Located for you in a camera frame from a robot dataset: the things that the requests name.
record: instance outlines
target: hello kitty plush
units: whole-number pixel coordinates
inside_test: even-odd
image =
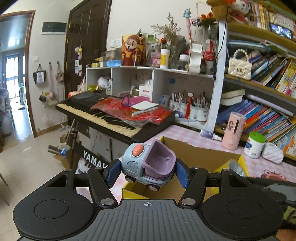
[[[236,0],[229,5],[230,16],[237,22],[249,23],[246,15],[249,13],[249,2],[246,0]]]

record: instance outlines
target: pink humidifier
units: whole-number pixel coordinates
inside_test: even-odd
[[[222,146],[229,150],[236,150],[244,130],[246,117],[242,114],[231,112],[226,130],[222,139]]]

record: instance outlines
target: brown teddy bear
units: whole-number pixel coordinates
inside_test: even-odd
[[[206,3],[212,7],[214,18],[217,21],[229,22],[231,20],[228,10],[228,4],[235,2],[235,0],[207,0]]]

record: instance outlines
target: toy truck wheel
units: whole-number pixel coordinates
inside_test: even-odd
[[[135,183],[136,182],[136,179],[134,179],[133,177],[130,177],[128,175],[126,175],[125,177],[125,180],[127,180],[129,183]]]
[[[148,188],[151,191],[154,191],[154,192],[157,192],[159,190],[159,187],[158,186],[155,186],[155,185],[148,185]]]

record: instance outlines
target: pink tablecloth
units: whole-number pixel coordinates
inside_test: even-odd
[[[287,163],[281,163],[279,165],[265,160],[263,157],[259,157],[258,159],[252,159],[244,154],[243,147],[239,147],[235,151],[230,151],[224,148],[221,145],[221,142],[210,140],[204,137],[201,137],[200,134],[196,131],[192,131],[180,126],[170,126],[164,131],[160,132],[150,140],[146,141],[145,144],[150,144],[153,139],[159,139],[160,137],[165,136],[175,140],[179,140],[182,142],[186,142],[189,145],[195,147],[201,147],[212,150],[221,150],[227,152],[233,152],[236,154],[241,154],[244,156],[244,160],[247,165],[247,169],[249,171],[249,175],[251,177],[261,177],[264,174],[264,170],[267,169],[270,172],[282,173],[287,181],[296,183],[296,167],[289,165]],[[120,201],[122,198],[121,188],[126,184],[126,180],[124,179],[124,175],[121,173],[114,187],[111,189],[114,197],[117,201]]]

